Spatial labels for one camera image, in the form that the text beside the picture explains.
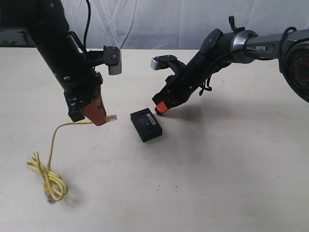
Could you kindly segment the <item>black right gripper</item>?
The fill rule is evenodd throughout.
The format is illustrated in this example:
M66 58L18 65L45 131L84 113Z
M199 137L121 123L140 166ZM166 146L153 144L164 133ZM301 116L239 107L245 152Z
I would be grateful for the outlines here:
M178 74L169 76L166 85L152 98L156 113L164 114L169 109L187 102L202 83L202 75Z

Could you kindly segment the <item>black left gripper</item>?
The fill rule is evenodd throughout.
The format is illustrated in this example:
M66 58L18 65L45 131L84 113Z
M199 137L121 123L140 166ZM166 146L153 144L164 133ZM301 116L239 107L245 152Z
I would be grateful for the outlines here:
M107 122L101 96L102 83L103 79L99 72L65 72L64 96L68 115L73 122L79 122L85 118L96 126L102 126Z

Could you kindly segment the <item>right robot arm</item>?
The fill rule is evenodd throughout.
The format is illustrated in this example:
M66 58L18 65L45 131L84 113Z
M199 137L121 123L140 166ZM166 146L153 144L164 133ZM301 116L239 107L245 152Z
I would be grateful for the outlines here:
M279 71L289 87L303 100L309 100L309 31L287 28L283 33L259 36L252 30L234 28L223 33L213 30L199 51L187 63L174 55L156 56L153 70L170 68L174 74L152 100L155 111L163 115L188 101L200 88L199 95L211 91L211 76L232 63L249 64L255 60L278 60Z

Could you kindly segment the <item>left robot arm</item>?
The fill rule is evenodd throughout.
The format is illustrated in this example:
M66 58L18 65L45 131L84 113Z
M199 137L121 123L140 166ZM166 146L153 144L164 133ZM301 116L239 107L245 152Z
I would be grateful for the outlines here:
M102 76L86 63L86 50L75 43L59 0L2 0L0 30L24 31L64 90L73 122L107 122L101 97Z

